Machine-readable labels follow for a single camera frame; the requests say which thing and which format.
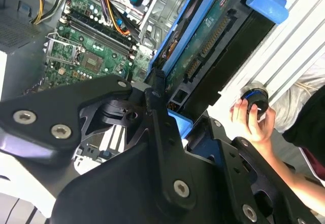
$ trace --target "person's hand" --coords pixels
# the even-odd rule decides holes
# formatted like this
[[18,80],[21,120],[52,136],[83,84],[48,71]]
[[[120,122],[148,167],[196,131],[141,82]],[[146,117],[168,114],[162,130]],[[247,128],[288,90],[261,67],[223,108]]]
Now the person's hand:
[[230,110],[230,119],[238,136],[247,139],[259,151],[265,155],[272,153],[271,134],[274,128],[275,111],[268,108],[265,119],[258,122],[257,105],[253,105],[247,115],[248,101],[238,100]]

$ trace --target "orange wire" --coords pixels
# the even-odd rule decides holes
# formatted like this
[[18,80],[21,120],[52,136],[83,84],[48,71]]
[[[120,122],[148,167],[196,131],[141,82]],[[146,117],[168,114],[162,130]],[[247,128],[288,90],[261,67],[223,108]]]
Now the orange wire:
[[107,6],[108,6],[108,11],[110,13],[110,17],[112,19],[112,22],[113,22],[114,27],[116,28],[116,30],[122,35],[129,35],[130,34],[129,30],[128,31],[122,31],[120,29],[120,27],[116,24],[115,19],[114,19],[114,15],[113,15],[112,10],[111,10],[110,2],[108,0],[106,0],[106,3],[107,3]]

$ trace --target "vent grille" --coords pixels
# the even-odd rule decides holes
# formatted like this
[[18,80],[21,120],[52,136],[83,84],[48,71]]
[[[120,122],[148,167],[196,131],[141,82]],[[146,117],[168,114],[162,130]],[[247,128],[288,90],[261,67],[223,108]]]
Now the vent grille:
[[15,17],[0,12],[0,45],[4,52],[11,52],[29,42],[40,32],[26,20],[18,20]]

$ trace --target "silver screw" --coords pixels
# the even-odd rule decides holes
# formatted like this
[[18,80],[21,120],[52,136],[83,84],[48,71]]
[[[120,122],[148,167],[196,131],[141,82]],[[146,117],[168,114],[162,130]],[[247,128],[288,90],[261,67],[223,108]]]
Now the silver screw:
[[118,81],[118,85],[122,86],[123,88],[126,87],[126,83],[122,82],[122,81]]
[[156,91],[153,91],[152,94],[153,94],[154,96],[157,96],[158,98],[160,97],[160,94],[159,94],[158,92],[156,92]]
[[58,124],[51,128],[52,135],[57,139],[67,139],[71,136],[71,129],[67,125]]
[[242,144],[244,145],[244,146],[246,146],[246,147],[248,147],[248,142],[246,141],[246,140],[241,140],[242,141]]
[[217,120],[214,120],[214,124],[217,126],[217,127],[221,127],[221,123]]
[[257,222],[257,215],[252,207],[246,204],[243,205],[243,212],[251,222]]
[[34,112],[22,110],[16,111],[13,115],[13,118],[17,123],[28,125],[36,121],[37,117]]
[[187,198],[189,196],[189,188],[182,180],[174,182],[174,190],[180,197]]
[[304,220],[298,218],[298,224],[306,224]]

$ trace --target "black metal bracket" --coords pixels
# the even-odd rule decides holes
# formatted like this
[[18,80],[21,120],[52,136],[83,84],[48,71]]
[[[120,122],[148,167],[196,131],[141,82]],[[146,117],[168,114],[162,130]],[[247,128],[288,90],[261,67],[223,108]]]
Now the black metal bracket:
[[[112,100],[127,99],[131,92],[127,81],[112,75],[1,102],[0,149],[46,165],[68,165],[97,109]],[[19,115],[20,111],[33,113],[35,121],[29,123],[31,115]],[[56,125],[67,126],[57,130],[70,135],[54,136],[51,131]]]
[[[127,129],[123,153],[60,193],[52,223],[318,223],[257,151],[230,142],[217,121],[203,116],[203,133],[184,151],[164,83],[153,84],[132,88],[111,75],[0,103],[1,151],[43,172],[69,165],[90,135]],[[256,198],[261,191],[272,218]]]
[[191,153],[209,157],[213,148],[218,149],[213,154],[213,160],[223,167],[237,220],[245,223],[244,211],[241,211],[245,203],[246,207],[248,205],[255,210],[256,223],[298,223],[298,219],[305,223],[318,223],[246,139],[238,137],[231,141],[217,120],[208,117],[202,120],[208,125],[208,130],[205,137],[190,148]]

